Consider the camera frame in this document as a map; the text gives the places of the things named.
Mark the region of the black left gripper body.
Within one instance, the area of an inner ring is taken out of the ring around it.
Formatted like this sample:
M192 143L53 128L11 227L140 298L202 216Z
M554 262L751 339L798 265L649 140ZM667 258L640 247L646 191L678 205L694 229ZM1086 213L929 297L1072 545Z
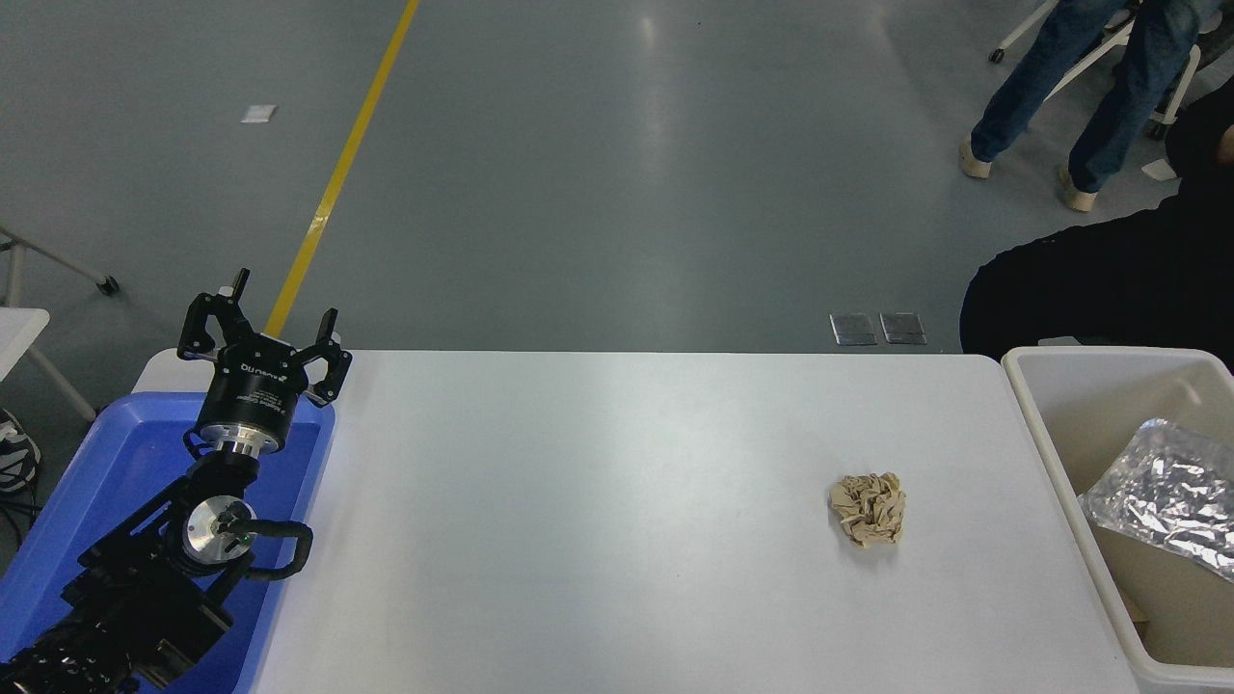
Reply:
M301 391L308 387L296 349L267 337L238 341L218 352L197 417L197 435L244 425L269 438L289 433Z

